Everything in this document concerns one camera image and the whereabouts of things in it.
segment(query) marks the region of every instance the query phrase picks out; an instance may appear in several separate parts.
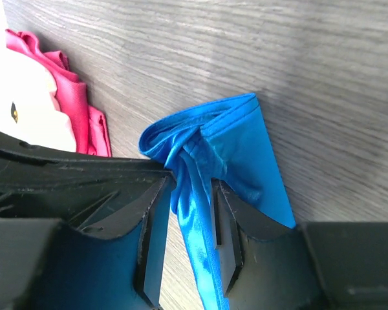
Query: red cloth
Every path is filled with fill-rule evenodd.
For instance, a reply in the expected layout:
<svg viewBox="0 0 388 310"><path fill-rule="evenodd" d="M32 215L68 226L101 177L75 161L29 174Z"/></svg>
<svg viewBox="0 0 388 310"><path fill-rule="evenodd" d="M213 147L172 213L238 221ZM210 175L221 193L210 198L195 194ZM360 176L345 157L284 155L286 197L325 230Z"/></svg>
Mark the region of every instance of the red cloth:
<svg viewBox="0 0 388 310"><path fill-rule="evenodd" d="M39 39L31 32L6 30L6 44L9 49L41 63L53 75L58 86L55 97L72 123L76 152L111 157L105 116L88 105L86 84L69 71L67 56L61 51L42 53Z"/></svg>

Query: blue fabric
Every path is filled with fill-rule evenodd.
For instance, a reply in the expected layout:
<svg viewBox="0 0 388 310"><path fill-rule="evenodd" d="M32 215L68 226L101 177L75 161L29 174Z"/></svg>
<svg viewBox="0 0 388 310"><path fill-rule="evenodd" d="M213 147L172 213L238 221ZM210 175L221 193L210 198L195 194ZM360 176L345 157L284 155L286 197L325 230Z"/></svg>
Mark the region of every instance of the blue fabric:
<svg viewBox="0 0 388 310"><path fill-rule="evenodd" d="M175 173L171 210L177 214L204 308L229 309L213 248L211 178L224 180L272 219L295 226L256 95L213 101L161 119L144 131L139 147Z"/></svg>

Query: crumpled pink cloth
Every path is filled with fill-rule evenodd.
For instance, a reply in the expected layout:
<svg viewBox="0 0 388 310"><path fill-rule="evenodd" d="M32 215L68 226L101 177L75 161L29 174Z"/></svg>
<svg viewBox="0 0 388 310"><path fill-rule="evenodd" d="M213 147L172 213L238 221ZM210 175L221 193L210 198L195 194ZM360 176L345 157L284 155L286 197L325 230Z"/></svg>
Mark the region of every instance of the crumpled pink cloth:
<svg viewBox="0 0 388 310"><path fill-rule="evenodd" d="M56 100L68 115L76 138L76 152L111 157L111 144L105 116L88 105L86 84L69 71L67 56L61 51L42 53L39 39L31 32L6 30L7 48L41 63L53 75L58 86Z"/></svg>

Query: shiny blue satin fabric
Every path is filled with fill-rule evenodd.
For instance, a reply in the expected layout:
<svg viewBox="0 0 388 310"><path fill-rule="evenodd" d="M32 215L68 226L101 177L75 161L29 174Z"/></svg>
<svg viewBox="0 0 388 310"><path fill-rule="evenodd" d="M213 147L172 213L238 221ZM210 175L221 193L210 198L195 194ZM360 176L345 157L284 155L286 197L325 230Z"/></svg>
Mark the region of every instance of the shiny blue satin fabric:
<svg viewBox="0 0 388 310"><path fill-rule="evenodd" d="M244 201L288 227L295 221L255 94L213 101L148 127L140 152L177 178L177 214L206 310L227 310L219 254L211 230L211 179L224 180Z"/></svg>

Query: folded blue cloth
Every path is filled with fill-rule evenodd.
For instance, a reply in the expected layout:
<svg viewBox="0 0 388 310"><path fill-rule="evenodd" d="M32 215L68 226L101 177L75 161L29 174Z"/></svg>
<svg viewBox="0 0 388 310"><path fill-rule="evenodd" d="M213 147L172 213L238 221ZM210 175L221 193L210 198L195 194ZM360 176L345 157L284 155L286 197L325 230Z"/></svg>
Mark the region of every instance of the folded blue cloth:
<svg viewBox="0 0 388 310"><path fill-rule="evenodd" d="M213 101L148 127L140 152L171 169L177 214L206 310L229 309L211 230L211 179L225 181L244 201L287 227L295 221L255 94Z"/></svg>

